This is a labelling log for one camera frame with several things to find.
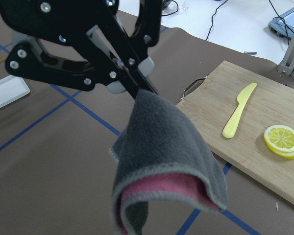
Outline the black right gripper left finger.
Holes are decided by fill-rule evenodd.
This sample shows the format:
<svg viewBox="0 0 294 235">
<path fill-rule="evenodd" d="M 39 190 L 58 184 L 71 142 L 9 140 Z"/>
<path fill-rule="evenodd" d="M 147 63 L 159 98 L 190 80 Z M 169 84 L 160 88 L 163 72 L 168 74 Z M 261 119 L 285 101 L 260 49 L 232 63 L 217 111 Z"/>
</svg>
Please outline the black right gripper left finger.
<svg viewBox="0 0 294 235">
<path fill-rule="evenodd" d="M 53 56 L 30 42 L 19 42 L 9 53 L 5 68 L 11 75 L 81 91 L 103 84 L 113 94 L 126 91 L 120 81 L 100 72 L 88 61 L 72 61 Z"/>
</svg>

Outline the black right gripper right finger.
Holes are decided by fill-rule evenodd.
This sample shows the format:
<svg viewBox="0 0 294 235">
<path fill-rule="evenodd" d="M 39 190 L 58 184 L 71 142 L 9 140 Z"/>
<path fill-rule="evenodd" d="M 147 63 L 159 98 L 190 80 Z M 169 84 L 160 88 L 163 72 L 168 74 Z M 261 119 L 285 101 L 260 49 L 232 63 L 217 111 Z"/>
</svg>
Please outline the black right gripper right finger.
<svg viewBox="0 0 294 235">
<path fill-rule="evenodd" d="M 106 39 L 123 62 L 123 75 L 117 77 L 120 83 L 118 92 L 128 91 L 135 98 L 139 89 L 155 93 L 148 80 L 154 68 L 148 56 L 148 48 L 159 41 L 161 21 L 161 1 L 142 0 L 139 3 L 139 16 L 132 36 L 128 36 L 116 16 L 117 0 L 88 0 L 86 9 L 94 18 Z"/>
</svg>

